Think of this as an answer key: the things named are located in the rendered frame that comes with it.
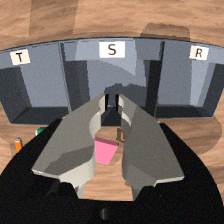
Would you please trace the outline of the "orange battery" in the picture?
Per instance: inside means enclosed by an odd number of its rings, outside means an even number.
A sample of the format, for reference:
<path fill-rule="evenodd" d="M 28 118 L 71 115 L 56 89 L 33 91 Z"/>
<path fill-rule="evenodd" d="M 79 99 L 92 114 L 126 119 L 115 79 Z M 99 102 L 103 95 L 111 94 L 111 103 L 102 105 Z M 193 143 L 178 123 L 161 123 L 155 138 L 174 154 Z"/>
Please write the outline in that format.
<path fill-rule="evenodd" d="M 20 138 L 16 137 L 14 140 L 15 140 L 16 151 L 18 152 L 21 149 Z"/>

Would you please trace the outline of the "green battery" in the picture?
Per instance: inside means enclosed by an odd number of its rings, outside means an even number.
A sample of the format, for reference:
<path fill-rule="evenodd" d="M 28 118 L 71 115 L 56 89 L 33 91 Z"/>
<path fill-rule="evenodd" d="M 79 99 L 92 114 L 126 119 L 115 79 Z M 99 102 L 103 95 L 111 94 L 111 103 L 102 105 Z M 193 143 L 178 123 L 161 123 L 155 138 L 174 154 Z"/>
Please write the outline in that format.
<path fill-rule="evenodd" d="M 36 129 L 36 135 L 38 135 L 38 133 L 40 133 L 42 130 L 44 130 L 45 128 L 38 128 L 38 129 Z"/>

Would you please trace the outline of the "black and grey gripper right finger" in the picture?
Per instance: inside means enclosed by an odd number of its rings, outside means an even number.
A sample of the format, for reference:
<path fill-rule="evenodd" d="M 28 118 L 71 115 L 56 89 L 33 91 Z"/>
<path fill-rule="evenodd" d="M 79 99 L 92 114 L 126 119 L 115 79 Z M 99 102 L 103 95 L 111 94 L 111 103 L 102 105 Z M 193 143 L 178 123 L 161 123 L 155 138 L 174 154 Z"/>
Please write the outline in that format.
<path fill-rule="evenodd" d="M 144 186 L 154 186 L 157 200 L 187 206 L 211 224 L 224 224 L 224 205 L 209 170 L 195 152 L 165 123 L 160 123 L 122 94 L 116 111 L 126 136 L 122 177 L 133 201 Z"/>

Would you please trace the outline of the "grey three-compartment bin rack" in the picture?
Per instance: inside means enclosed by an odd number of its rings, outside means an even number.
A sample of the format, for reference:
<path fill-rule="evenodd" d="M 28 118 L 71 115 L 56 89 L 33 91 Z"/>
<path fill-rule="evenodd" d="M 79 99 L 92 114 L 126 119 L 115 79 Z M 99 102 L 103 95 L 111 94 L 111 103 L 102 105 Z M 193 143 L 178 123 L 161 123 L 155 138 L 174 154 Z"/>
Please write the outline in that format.
<path fill-rule="evenodd" d="M 121 126 L 119 93 L 155 119 L 213 118 L 224 91 L 217 45 L 133 36 L 33 44 L 0 51 L 0 103 L 12 125 L 48 126 L 102 93 L 101 127 Z"/>

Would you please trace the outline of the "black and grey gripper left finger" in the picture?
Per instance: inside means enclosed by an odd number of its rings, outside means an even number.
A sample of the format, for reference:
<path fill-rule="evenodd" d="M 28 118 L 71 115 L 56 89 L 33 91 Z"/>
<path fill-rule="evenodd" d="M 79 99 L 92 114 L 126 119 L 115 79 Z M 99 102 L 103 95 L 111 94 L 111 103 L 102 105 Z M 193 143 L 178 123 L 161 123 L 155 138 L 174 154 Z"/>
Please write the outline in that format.
<path fill-rule="evenodd" d="M 61 182 L 78 198 L 96 168 L 95 134 L 109 94 L 102 93 L 62 119 L 56 119 L 9 161 L 0 175 L 0 215 L 29 198 L 55 195 Z"/>

